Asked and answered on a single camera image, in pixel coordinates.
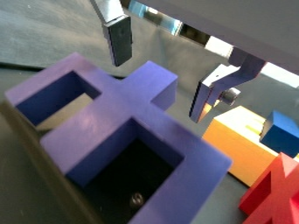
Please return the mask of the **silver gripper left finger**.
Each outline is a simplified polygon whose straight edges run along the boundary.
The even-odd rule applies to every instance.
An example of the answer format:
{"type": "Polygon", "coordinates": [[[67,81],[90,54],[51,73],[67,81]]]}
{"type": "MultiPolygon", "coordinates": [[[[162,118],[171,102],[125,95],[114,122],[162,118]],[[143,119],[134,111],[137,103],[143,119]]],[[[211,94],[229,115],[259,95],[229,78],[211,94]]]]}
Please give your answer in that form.
{"type": "Polygon", "coordinates": [[[122,66],[133,58],[131,17],[119,0],[90,0],[102,21],[113,63],[122,66]]]}

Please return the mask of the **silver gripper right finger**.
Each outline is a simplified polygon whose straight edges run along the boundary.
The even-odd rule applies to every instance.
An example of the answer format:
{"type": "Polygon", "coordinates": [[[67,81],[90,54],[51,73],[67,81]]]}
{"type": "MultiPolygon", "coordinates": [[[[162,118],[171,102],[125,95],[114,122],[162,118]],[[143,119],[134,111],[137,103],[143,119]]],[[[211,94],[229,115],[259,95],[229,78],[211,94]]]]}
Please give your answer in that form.
{"type": "Polygon", "coordinates": [[[198,123],[218,102],[234,103],[239,96],[235,86],[254,80],[266,61],[234,47],[229,56],[230,69],[213,72],[201,81],[191,103],[190,118],[198,123]]]}

